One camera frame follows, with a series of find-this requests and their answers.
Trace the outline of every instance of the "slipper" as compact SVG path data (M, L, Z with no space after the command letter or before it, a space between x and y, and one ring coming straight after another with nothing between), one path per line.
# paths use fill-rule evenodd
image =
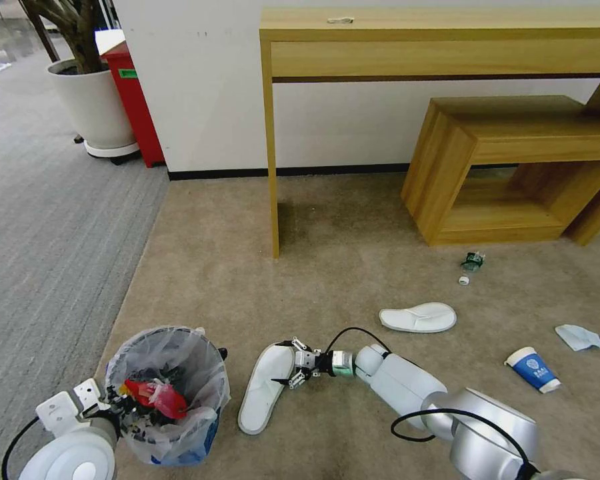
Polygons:
M412 333L438 333L449 330L457 320L446 303L429 302L404 310L380 310L380 323L386 328Z
M248 435L257 435L265 429L275 402L285 388L271 379L289 378L294 366L292 348L274 344L260 354L238 413L240 430Z

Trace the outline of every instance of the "blue paper cup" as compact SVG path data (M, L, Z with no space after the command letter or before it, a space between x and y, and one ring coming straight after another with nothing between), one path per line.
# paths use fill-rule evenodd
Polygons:
M540 393L554 391L560 386L560 380L549 370L545 361L532 347L523 347L513 352L506 360L505 365L513 368Z

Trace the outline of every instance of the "trash can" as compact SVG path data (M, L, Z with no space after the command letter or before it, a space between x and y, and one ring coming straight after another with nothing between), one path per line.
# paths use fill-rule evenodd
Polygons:
M206 458L231 398L224 360L204 329L158 327L130 338L107 364L105 386L116 392L139 371L160 376L174 369L187 403L184 418L166 425L137 412L121 418L122 436L144 463L196 465Z
M102 58L106 59L113 75L115 86L120 94L120 99L125 107L133 134L147 168L152 168L156 163L164 163L165 156L158 140L158 135L151 120L151 114L142 93L142 87L131 60L131 54L124 41L114 48L104 52Z

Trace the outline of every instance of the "drawer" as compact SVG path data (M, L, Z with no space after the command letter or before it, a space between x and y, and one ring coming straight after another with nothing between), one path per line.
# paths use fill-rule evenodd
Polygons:
M600 73L600 38L274 41L273 77Z

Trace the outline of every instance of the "crumpled tissue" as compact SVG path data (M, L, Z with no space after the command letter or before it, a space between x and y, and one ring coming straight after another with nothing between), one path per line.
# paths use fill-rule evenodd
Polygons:
M578 325L560 325L555 328L555 332L560 335L560 338L573 351L580 351L590 347L598 347L600 349L600 335Z

